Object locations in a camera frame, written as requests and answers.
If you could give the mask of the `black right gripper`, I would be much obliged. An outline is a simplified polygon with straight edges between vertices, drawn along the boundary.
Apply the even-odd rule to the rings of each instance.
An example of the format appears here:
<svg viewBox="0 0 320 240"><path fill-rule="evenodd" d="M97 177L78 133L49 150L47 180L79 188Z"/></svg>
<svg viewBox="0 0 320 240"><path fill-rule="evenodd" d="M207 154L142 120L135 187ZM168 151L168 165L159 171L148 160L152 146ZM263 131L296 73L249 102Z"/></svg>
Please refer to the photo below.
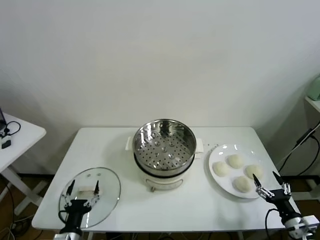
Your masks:
<svg viewBox="0 0 320 240"><path fill-rule="evenodd" d="M266 200L268 203L276 206L279 211L279 216L282 222L287 222L294 218L300 218L301 214L296 212L290 203L291 198L291 186L288 182L285 182L283 178L276 172L272 172L276 181L280 185L280 189L274 189L269 191L264 188L256 175L253 173L253 181L256 186L256 193Z"/></svg>

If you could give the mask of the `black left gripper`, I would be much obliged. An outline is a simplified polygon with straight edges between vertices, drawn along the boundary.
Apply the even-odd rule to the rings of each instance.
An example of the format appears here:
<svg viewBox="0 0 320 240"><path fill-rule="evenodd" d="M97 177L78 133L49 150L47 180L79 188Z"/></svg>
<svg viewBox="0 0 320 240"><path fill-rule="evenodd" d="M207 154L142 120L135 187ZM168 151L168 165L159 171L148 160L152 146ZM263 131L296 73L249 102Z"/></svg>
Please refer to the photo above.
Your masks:
<svg viewBox="0 0 320 240"><path fill-rule="evenodd" d="M71 194L74 188L75 180L67 187L66 193L62 194L64 199L64 211L67 213L64 233L82 234L81 224L85 214L92 210L92 207L100 200L99 180L96 182L93 190L86 193L87 200L74 199L71 200Z"/></svg>

